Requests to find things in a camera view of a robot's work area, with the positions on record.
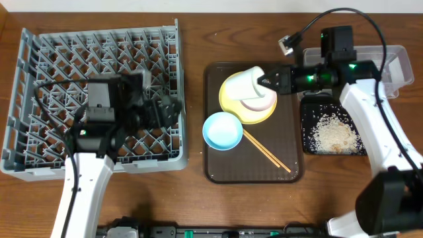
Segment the pale green plastic cup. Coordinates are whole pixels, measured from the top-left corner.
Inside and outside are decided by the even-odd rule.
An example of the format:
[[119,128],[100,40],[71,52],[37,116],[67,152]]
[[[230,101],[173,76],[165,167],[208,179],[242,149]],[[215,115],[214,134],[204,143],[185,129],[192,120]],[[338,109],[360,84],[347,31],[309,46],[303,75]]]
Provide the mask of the pale green plastic cup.
[[264,75],[259,66],[254,66],[226,80],[225,90],[231,100],[262,98],[266,95],[264,87],[258,84],[258,78]]

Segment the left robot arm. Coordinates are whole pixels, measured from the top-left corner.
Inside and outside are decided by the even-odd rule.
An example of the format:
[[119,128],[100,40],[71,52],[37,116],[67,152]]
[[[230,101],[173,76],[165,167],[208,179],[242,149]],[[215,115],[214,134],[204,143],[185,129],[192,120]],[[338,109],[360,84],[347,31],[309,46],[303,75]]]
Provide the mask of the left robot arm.
[[65,178],[52,237],[94,237],[104,193],[126,138],[178,122],[182,103],[149,98],[148,70],[87,79],[88,101],[65,133]]

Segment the light blue small plate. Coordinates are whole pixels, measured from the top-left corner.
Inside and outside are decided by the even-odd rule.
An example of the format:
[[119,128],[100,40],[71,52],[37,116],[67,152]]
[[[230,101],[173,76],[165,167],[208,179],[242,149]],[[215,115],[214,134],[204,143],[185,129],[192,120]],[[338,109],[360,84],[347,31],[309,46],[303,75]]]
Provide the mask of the light blue small plate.
[[213,149],[227,151],[236,147],[243,138],[240,120],[228,112],[216,112],[203,124],[204,141]]

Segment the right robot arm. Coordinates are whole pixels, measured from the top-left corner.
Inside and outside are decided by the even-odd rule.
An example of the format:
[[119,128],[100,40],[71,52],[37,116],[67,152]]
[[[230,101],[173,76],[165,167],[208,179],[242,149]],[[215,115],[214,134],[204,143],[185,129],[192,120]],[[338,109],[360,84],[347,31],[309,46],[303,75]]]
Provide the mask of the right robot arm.
[[377,237],[422,229],[422,155],[404,134],[371,60],[283,65],[257,82],[281,95],[332,89],[361,137],[373,178],[353,211],[327,221],[329,236]]

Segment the pink white bowl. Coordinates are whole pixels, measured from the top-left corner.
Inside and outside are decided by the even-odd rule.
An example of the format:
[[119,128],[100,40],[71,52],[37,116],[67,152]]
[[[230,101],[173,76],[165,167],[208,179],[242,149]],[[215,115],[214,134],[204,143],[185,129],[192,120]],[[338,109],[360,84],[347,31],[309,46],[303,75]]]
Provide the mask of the pink white bowl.
[[249,110],[259,112],[270,108],[276,102],[276,99],[276,92],[269,91],[262,98],[245,99],[241,101],[241,104]]

